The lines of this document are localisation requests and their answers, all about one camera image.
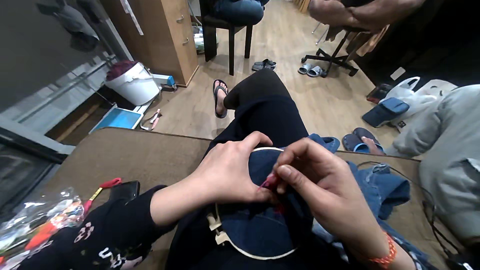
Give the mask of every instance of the left hand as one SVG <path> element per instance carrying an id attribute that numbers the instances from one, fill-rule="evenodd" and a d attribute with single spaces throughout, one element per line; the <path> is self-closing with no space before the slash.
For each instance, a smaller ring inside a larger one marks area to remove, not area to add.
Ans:
<path id="1" fill-rule="evenodd" d="M 273 193 L 258 189 L 248 171 L 248 159 L 259 144 L 273 143 L 265 134 L 255 131 L 243 141 L 228 141 L 217 144 L 208 152 L 202 163 L 189 176 L 205 185 L 215 202 L 265 202 L 272 200 Z"/>

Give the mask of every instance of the white bucket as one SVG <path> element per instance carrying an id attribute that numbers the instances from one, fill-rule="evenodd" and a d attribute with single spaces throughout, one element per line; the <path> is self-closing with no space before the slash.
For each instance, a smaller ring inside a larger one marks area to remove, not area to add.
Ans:
<path id="1" fill-rule="evenodd" d="M 147 103 L 160 92 L 153 77 L 141 63 L 137 63 L 120 77 L 105 82 L 105 85 L 135 106 Z"/>

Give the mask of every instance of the bare foot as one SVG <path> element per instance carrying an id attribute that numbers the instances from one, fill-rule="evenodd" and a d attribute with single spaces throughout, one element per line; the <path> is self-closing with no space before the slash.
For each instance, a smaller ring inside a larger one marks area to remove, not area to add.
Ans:
<path id="1" fill-rule="evenodd" d="M 216 81 L 214 87 L 216 88 L 219 85 L 221 87 L 225 88 L 225 90 L 228 93 L 228 87 L 224 83 Z M 222 89 L 219 89 L 217 91 L 217 94 L 216 94 L 217 102 L 216 102 L 216 109 L 215 110 L 219 115 L 222 115 L 225 112 L 225 110 L 227 109 L 227 108 L 225 108 L 225 106 L 223 106 L 223 100 L 225 99 L 226 96 L 227 95 L 225 95 L 225 92 L 223 92 Z"/>
<path id="2" fill-rule="evenodd" d="M 380 149 L 378 149 L 377 145 L 375 144 L 375 142 L 372 139 L 369 139 L 367 137 L 362 137 L 361 140 L 370 149 L 370 154 L 385 155 Z"/>

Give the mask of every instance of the black sleeve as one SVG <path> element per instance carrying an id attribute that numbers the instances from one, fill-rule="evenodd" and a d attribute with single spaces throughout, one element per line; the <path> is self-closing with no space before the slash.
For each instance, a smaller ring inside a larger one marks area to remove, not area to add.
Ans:
<path id="1" fill-rule="evenodd" d="M 143 261 L 152 243 L 173 230 L 176 224 L 158 227 L 150 215 L 153 194 L 159 185 L 126 201 L 109 201 L 88 214 L 82 225 L 64 228 L 52 236 L 18 268 L 108 269 L 133 267 Z"/>

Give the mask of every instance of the orange bracelet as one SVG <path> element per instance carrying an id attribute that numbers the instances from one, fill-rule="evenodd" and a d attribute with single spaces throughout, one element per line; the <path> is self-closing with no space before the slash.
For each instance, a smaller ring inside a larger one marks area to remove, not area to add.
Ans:
<path id="1" fill-rule="evenodd" d="M 384 233 L 387 236 L 388 240 L 388 255 L 383 258 L 370 258 L 368 260 L 378 263 L 383 269 L 387 269 L 396 258 L 396 247 L 394 245 L 393 239 L 386 232 Z"/>

